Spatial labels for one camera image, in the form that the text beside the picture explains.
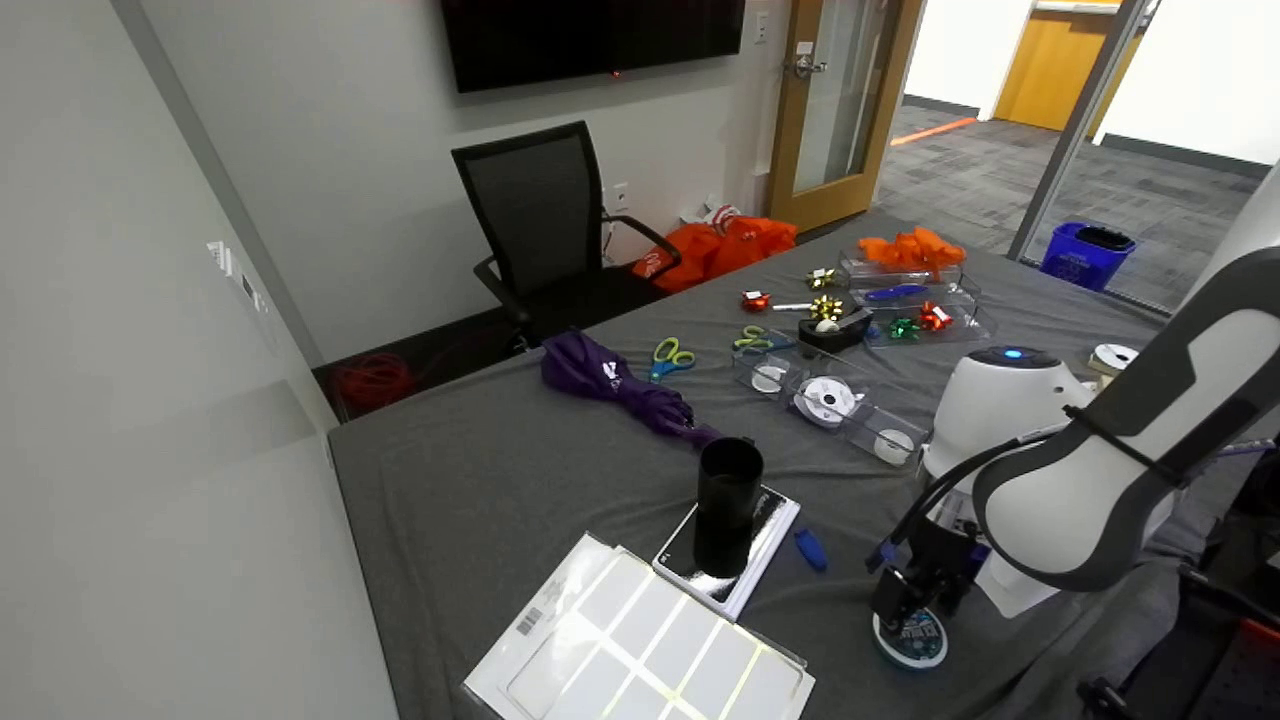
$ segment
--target gray table surface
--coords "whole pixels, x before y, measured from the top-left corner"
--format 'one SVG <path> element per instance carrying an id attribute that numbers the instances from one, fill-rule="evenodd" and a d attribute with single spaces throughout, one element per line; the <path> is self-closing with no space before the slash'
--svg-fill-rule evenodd
<path id="1" fill-rule="evenodd" d="M 754 318 L 740 311 L 740 290 L 810 301 L 802 287 L 810 268 L 840 264 L 854 237 L 901 229 L 892 215 L 863 215 L 589 336 L 618 352 L 635 377 L 659 336 L 678 336 L 695 366 L 669 388 L 699 422 L 751 437 L 762 485 L 794 496 L 798 519 L 823 540 L 828 577 L 783 549 L 740 617 L 745 626 L 806 660 L 817 691 L 802 715 L 1078 715 L 1076 680 L 1124 680 L 1167 632 L 1172 563 L 1147 561 L 1106 590 L 1064 590 L 1016 619 L 998 619 L 981 590 L 967 590 L 946 625 L 952 660 L 903 670 L 872 646 L 874 580 L 863 556 L 924 489 L 918 473 L 882 468 L 733 377 L 733 336 Z M 1098 340 L 1139 346 L 1157 330 L 1106 295 L 997 255 L 967 255 L 962 287 L 981 301 L 993 340 L 1035 342 L 1071 366 L 1083 366 Z M 927 429 L 959 356 L 962 342 L 866 342 L 836 356 L 832 372 L 863 378 L 882 408 Z M 652 556 L 691 504 L 688 442 L 652 437 L 613 405 L 560 396 L 536 366 L 538 352 L 522 352 L 333 430 L 398 715 L 487 715 L 462 691 L 462 675 L 577 534 L 591 530 Z M 1175 556 L 1198 552 L 1221 504 L 1182 496 L 1157 545 Z"/>

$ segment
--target blue container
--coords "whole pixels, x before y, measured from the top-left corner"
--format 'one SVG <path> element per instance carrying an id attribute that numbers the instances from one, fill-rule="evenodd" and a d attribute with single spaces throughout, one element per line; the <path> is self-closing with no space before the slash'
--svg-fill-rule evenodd
<path id="1" fill-rule="evenodd" d="M 1106 229 L 1086 224 L 1058 224 L 1051 233 L 1051 245 L 1045 252 L 1045 270 L 1083 284 L 1083 287 L 1106 287 L 1115 268 L 1131 255 L 1131 238 Z"/>

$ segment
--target orange toy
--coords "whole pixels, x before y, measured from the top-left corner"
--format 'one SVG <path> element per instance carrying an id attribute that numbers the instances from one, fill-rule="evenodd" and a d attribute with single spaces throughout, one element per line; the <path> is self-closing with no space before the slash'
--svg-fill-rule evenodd
<path id="1" fill-rule="evenodd" d="M 946 245 L 934 229 L 909 229 L 897 238 L 863 237 L 854 238 L 863 261 L 882 270 L 943 270 L 962 261 L 957 245 Z"/>

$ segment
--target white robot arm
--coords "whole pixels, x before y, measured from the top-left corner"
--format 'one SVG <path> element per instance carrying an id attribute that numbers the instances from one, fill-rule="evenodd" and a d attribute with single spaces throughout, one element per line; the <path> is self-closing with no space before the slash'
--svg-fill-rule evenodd
<path id="1" fill-rule="evenodd" d="M 986 545 L 1051 586 L 1119 580 L 1157 504 L 1280 405 L 1280 169 L 1167 326 L 1071 422 L 973 480 Z"/>

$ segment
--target television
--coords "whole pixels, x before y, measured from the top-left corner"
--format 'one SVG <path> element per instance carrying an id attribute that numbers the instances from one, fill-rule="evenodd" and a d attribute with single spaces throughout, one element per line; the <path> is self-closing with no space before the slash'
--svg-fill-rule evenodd
<path id="1" fill-rule="evenodd" d="M 745 0 L 441 0 L 459 91 L 735 56 Z"/>

